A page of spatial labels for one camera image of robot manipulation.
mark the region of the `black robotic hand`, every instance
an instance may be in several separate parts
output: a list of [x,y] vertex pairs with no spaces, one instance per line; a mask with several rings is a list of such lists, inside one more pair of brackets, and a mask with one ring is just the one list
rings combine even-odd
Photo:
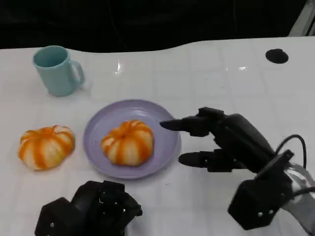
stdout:
[[[306,171],[306,146],[303,138],[292,135],[274,151],[261,133],[239,114],[200,108],[195,116],[163,121],[162,127],[186,131],[191,136],[204,137],[212,133],[221,149],[185,153],[179,162],[209,172],[231,172],[248,169],[257,173],[243,181],[228,208],[230,215],[245,229],[267,226],[280,208],[289,211],[304,230],[315,236],[315,182]],[[302,142],[304,165],[291,164],[290,150],[280,153],[292,138]]]
[[207,167],[209,172],[231,172],[232,169],[247,168],[258,173],[275,155],[261,133],[239,114],[227,116],[223,111],[204,107],[195,116],[163,121],[160,124],[166,129],[186,131],[196,137],[212,133],[221,149],[185,153],[179,158],[184,165]]

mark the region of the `black hole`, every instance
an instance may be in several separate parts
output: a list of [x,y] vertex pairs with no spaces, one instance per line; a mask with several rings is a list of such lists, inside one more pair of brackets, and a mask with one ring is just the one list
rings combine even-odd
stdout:
[[271,49],[266,52],[266,58],[276,64],[283,64],[289,60],[289,56],[280,48]]

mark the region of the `white and orange pumpkin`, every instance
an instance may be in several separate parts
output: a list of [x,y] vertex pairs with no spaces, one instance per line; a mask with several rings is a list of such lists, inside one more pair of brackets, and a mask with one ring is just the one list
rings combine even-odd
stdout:
[[153,152],[153,132],[144,122],[130,120],[112,129],[101,141],[106,157],[115,165],[137,166]]
[[20,140],[19,158],[34,170],[46,170],[59,165],[75,147],[70,128],[54,125],[26,131]]

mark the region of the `mug handle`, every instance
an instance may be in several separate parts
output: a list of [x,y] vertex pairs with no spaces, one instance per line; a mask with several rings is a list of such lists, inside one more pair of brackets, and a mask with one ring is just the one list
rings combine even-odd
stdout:
[[83,69],[82,69],[80,63],[78,63],[77,61],[70,60],[69,62],[70,62],[71,65],[73,65],[77,69],[78,74],[79,74],[78,86],[81,86],[85,82]]

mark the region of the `toy pumpkin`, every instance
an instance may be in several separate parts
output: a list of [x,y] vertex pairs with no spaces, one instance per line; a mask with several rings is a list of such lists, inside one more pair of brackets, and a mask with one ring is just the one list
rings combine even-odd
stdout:
[[26,131],[20,140],[19,158],[34,170],[59,165],[75,146],[74,134],[65,126],[54,125]]
[[152,130],[142,121],[130,120],[114,128],[101,141],[106,157],[116,165],[136,166],[153,152]]

